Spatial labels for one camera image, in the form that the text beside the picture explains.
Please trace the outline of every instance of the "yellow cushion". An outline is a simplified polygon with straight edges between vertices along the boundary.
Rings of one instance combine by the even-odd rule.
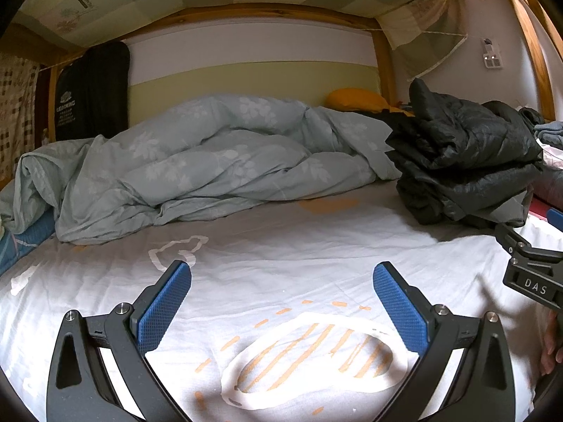
[[[390,112],[402,112],[407,116],[413,116],[410,112],[390,106],[378,93],[365,89],[334,90],[328,94],[324,105],[336,111],[382,112],[384,109],[389,109]]]

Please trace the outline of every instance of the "black bag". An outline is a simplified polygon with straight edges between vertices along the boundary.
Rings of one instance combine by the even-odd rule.
[[[57,141],[112,138],[127,130],[129,49],[121,41],[91,47],[61,72],[56,89]]]

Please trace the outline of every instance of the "blue gripper pad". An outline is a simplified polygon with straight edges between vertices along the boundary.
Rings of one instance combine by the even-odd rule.
[[[373,270],[373,289],[406,348],[422,356],[429,345],[426,323],[383,263]]]
[[[141,354],[158,347],[190,287],[190,267],[181,262],[139,318],[136,337]]]
[[[548,223],[563,232],[563,212],[551,208],[547,211],[545,218]]]

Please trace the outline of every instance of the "plaid curtain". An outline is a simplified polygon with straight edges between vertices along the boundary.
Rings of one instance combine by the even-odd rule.
[[[39,64],[0,52],[0,179],[10,178],[23,153],[33,150]]]

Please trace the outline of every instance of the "metal screw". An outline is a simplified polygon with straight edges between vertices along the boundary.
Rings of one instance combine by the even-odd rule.
[[[73,321],[76,318],[77,315],[78,315],[78,312],[75,311],[74,309],[71,309],[69,312],[67,312],[67,314],[65,314],[65,320]]]
[[[125,314],[129,311],[129,303],[119,303],[115,307],[116,314]]]
[[[498,322],[498,314],[496,312],[489,311],[485,314],[485,317],[489,322]]]
[[[448,315],[450,313],[450,310],[445,304],[437,304],[436,306],[434,306],[434,311],[438,315]]]

